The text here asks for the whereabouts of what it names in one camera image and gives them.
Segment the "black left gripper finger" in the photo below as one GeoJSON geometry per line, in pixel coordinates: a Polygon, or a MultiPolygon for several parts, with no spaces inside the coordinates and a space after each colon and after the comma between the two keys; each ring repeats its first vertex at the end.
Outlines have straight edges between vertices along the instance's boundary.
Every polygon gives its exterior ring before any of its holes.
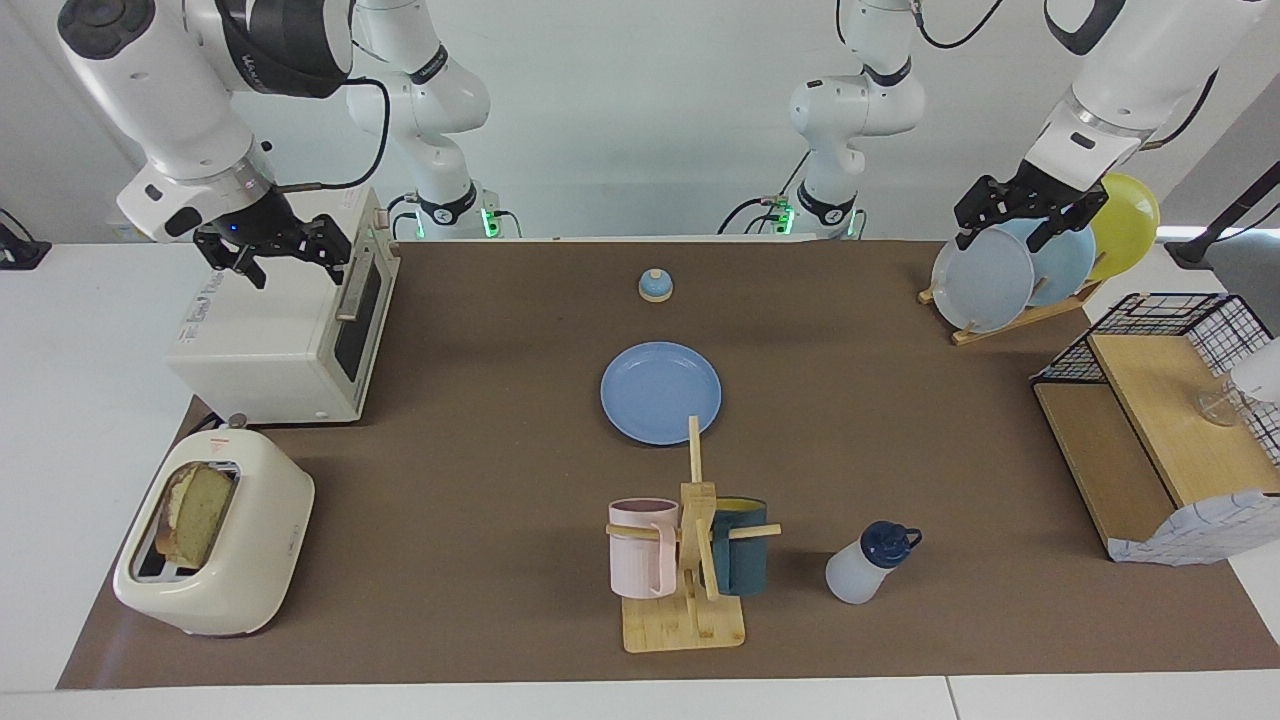
{"type": "Polygon", "coordinates": [[[960,251],[966,251],[982,231],[998,223],[998,200],[961,199],[955,204],[954,214],[957,223],[955,242],[960,251]]]}
{"type": "Polygon", "coordinates": [[[1038,254],[1053,237],[1075,231],[1083,215],[1075,205],[1032,205],[1025,218],[1037,222],[1027,237],[1027,247],[1030,254],[1038,254]]]}

